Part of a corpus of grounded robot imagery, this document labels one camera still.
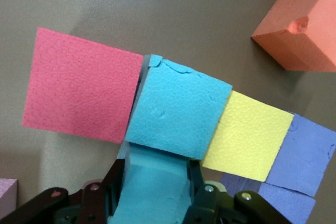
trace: yellow foam block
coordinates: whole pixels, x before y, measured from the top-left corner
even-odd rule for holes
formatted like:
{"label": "yellow foam block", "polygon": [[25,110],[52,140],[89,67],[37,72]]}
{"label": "yellow foam block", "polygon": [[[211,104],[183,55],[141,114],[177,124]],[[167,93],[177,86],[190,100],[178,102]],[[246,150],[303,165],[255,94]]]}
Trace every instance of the yellow foam block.
{"label": "yellow foam block", "polygon": [[293,115],[233,91],[203,166],[264,182]]}

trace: purple foam block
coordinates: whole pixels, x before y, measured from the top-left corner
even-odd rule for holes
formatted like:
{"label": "purple foam block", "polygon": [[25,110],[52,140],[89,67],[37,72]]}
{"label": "purple foam block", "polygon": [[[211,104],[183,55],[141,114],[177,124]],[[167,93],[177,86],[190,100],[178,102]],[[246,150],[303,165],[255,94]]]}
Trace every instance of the purple foam block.
{"label": "purple foam block", "polygon": [[307,195],[262,183],[259,194],[293,224],[305,224],[315,200]]}
{"label": "purple foam block", "polygon": [[255,191],[257,193],[261,185],[260,181],[229,173],[224,173],[220,182],[225,186],[226,192],[231,197],[234,197],[240,191]]}
{"label": "purple foam block", "polygon": [[336,132],[295,114],[266,183],[315,196],[335,146]]}
{"label": "purple foam block", "polygon": [[0,219],[15,210],[16,193],[16,179],[0,179]]}

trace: orange foam block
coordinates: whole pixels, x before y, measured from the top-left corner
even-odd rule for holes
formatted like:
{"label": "orange foam block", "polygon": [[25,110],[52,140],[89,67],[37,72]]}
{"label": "orange foam block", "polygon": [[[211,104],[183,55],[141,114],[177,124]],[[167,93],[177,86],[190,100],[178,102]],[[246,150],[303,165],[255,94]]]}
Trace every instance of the orange foam block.
{"label": "orange foam block", "polygon": [[287,70],[336,71],[336,0],[277,0],[252,35]]}

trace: textured foam surface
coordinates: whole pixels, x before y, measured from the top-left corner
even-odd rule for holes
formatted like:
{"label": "textured foam surface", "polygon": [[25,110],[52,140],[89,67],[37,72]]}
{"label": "textured foam surface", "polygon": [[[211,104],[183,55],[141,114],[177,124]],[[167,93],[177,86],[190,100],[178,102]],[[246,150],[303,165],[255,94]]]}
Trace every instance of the textured foam surface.
{"label": "textured foam surface", "polygon": [[285,69],[336,71],[336,0],[277,0],[252,35]]}
{"label": "textured foam surface", "polygon": [[295,114],[266,182],[314,196],[335,147],[336,132]]}
{"label": "textured foam surface", "polygon": [[305,224],[315,200],[307,195],[262,183],[259,194],[293,224]]}
{"label": "textured foam surface", "polygon": [[202,159],[232,86],[161,56],[149,67],[125,139]]}
{"label": "textured foam surface", "polygon": [[264,182],[293,115],[233,91],[203,166]]}
{"label": "textured foam surface", "polygon": [[0,179],[0,219],[16,208],[17,180]]}
{"label": "textured foam surface", "polygon": [[108,223],[182,223],[191,205],[186,159],[124,143],[120,156],[125,156],[129,167],[117,210]]}
{"label": "textured foam surface", "polygon": [[142,60],[39,28],[23,126],[121,143]]}

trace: gray surface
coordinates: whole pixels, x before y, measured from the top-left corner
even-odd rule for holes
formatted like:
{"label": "gray surface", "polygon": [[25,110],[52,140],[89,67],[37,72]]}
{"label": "gray surface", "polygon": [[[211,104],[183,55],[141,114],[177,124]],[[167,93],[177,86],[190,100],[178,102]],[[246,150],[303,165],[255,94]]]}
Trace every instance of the gray surface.
{"label": "gray surface", "polygon": [[[21,204],[52,186],[72,193],[102,178],[119,148],[21,127],[38,26],[163,55],[336,130],[336,74],[284,71],[250,40],[274,1],[0,0],[0,177],[19,179]],[[334,157],[309,223],[336,219],[335,169]]]}

